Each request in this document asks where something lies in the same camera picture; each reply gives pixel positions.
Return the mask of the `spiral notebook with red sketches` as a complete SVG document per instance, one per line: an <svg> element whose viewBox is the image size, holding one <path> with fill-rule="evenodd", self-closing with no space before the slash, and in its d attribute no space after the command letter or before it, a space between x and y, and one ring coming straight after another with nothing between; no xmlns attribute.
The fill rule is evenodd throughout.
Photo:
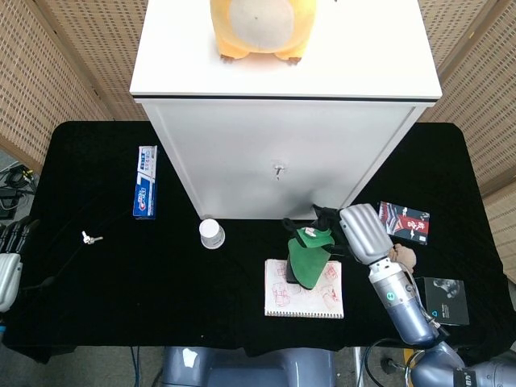
<svg viewBox="0 0 516 387"><path fill-rule="evenodd" d="M327 262L313 289L286 280L287 261L264 263L264 315L292 318L344 318L342 265Z"/></svg>

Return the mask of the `blue toothpaste box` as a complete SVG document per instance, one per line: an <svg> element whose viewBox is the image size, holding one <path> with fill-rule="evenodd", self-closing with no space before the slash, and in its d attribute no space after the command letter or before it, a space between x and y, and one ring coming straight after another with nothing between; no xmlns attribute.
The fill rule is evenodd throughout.
<svg viewBox="0 0 516 387"><path fill-rule="evenodd" d="M139 146L132 215L139 219L156 217L156 165L158 147Z"/></svg>

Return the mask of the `black tablecloth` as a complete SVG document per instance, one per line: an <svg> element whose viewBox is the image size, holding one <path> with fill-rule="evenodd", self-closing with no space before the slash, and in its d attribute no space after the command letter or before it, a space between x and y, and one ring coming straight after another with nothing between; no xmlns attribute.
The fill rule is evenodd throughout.
<svg viewBox="0 0 516 387"><path fill-rule="evenodd" d="M5 315L4 344L47 362L77 346L338 351L397 332L368 270L343 258L342 319L264 315L264 262L287 255L280 220L225 220L224 245L205 249L199 217L167 155L157 162L153 220L132 215L138 148L158 138L148 122L70 121L52 134L23 254L21 291ZM462 131L416 123L357 197L430 214L415 244L419 277L462 280L469 324L449 342L468 364L516 342L516 311ZM87 245L81 232L103 240Z"/></svg>

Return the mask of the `blue-grey robot torso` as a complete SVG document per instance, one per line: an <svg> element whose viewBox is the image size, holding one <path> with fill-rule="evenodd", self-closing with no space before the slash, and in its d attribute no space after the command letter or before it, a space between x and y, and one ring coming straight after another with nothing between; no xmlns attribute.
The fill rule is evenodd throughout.
<svg viewBox="0 0 516 387"><path fill-rule="evenodd" d="M334 353L300 347L248 356L242 348L166 347L160 387L336 387Z"/></svg>

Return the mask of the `yellow plush toy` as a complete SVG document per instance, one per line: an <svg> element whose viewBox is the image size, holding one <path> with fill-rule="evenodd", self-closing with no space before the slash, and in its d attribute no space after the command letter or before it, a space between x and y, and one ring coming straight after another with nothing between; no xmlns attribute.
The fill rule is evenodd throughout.
<svg viewBox="0 0 516 387"><path fill-rule="evenodd" d="M314 27L317 0L210 0L210 17L221 60L273 55L298 64Z"/></svg>

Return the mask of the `black headphone box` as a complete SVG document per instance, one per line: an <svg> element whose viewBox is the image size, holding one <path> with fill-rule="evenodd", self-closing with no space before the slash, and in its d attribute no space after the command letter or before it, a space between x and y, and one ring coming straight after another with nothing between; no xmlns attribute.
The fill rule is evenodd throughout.
<svg viewBox="0 0 516 387"><path fill-rule="evenodd" d="M468 304L462 280L417 277L416 284L426 312L447 326L469 324Z"/></svg>

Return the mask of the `red and black card box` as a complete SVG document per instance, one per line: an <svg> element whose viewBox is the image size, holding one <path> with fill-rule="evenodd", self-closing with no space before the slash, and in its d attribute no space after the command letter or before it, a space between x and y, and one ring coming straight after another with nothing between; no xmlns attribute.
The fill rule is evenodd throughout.
<svg viewBox="0 0 516 387"><path fill-rule="evenodd" d="M388 235L427 245L430 227L428 212L380 202L379 218Z"/></svg>

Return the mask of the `small beige cloth lump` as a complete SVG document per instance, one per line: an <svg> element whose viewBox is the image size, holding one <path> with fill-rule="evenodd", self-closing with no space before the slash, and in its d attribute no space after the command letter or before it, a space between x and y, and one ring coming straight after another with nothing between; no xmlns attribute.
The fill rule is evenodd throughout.
<svg viewBox="0 0 516 387"><path fill-rule="evenodd" d="M392 262L397 263L406 274L411 276L414 274L417 257L411 248L396 243L389 251L389 258Z"/></svg>

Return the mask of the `wicker folding screen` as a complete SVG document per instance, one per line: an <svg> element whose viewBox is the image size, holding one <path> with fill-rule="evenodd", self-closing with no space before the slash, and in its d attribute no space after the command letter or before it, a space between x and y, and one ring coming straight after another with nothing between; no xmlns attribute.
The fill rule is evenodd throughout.
<svg viewBox="0 0 516 387"><path fill-rule="evenodd" d="M0 150L42 169L68 121L145 120L129 89L148 0L0 0Z"/></svg>
<svg viewBox="0 0 516 387"><path fill-rule="evenodd" d="M423 122L463 133L505 275L516 284L516 0L420 0L443 96Z"/></svg>

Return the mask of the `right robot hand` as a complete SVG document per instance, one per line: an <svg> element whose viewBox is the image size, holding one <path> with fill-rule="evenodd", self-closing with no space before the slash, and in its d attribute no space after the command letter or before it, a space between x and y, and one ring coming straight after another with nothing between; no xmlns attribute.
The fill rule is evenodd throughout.
<svg viewBox="0 0 516 387"><path fill-rule="evenodd" d="M386 258L393 247L375 209L368 203L342 209L312 205L317 219L313 225L329 230L335 245L332 255L353 256L363 265Z"/></svg>

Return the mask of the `white paper cup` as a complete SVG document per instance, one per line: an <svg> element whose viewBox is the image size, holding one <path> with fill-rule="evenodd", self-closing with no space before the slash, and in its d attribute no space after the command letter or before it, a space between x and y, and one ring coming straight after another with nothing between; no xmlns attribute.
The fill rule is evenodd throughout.
<svg viewBox="0 0 516 387"><path fill-rule="evenodd" d="M220 248L225 241L225 231L214 219L208 218L201 221L199 234L202 245L210 250Z"/></svg>

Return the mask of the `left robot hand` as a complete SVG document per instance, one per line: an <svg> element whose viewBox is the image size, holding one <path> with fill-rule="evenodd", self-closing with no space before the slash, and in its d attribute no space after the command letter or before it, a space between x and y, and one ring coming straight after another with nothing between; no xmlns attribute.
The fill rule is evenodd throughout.
<svg viewBox="0 0 516 387"><path fill-rule="evenodd" d="M29 215L0 225L0 314L14 304L23 272L23 254L40 220Z"/></svg>

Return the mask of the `white cabinet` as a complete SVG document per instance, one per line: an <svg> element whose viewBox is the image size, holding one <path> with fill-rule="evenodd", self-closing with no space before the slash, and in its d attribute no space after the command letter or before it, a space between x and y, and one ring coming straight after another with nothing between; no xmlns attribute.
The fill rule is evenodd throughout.
<svg viewBox="0 0 516 387"><path fill-rule="evenodd" d="M130 92L197 214L219 219L351 205L442 95L418 0L318 0L296 65L227 63L209 0L148 0Z"/></svg>

